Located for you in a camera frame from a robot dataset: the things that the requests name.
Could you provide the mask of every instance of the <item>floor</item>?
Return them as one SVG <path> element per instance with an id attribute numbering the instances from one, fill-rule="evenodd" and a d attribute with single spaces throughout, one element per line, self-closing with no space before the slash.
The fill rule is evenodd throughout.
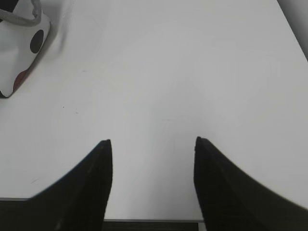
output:
<path id="1" fill-rule="evenodd" d="M 198 223 L 104 222 L 104 231 L 199 231 Z"/>

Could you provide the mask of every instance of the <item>white bag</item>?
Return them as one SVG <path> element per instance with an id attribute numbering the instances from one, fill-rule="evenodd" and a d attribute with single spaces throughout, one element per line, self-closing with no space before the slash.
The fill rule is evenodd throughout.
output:
<path id="1" fill-rule="evenodd" d="M 0 97 L 18 88 L 49 29 L 39 0 L 0 0 Z"/>

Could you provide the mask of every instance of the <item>white table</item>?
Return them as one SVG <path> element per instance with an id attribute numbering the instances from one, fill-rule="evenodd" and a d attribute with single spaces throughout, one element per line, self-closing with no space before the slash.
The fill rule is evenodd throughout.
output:
<path id="1" fill-rule="evenodd" d="M 211 140 L 308 208 L 308 65 L 274 0 L 43 0 L 54 30 L 0 100 L 0 197 L 29 198 L 111 139 L 107 219 L 202 219 Z"/>

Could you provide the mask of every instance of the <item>gray handle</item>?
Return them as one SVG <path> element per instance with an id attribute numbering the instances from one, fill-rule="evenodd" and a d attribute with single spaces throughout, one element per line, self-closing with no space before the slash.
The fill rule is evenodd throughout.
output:
<path id="1" fill-rule="evenodd" d="M 0 19 L 18 26 L 36 26 L 42 20 L 42 6 L 40 0 L 31 0 L 33 5 L 32 14 L 34 19 L 17 16 L 11 12 L 0 9 Z"/>

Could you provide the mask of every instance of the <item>black polka dot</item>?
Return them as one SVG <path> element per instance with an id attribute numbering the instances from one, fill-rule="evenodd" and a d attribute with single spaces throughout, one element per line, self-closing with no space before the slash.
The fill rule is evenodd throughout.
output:
<path id="1" fill-rule="evenodd" d="M 39 30 L 33 36 L 31 43 L 30 43 L 30 49 L 34 54 L 39 52 L 40 47 L 42 46 L 42 43 L 43 43 L 43 39 L 44 39 L 44 31 L 43 30 Z"/>

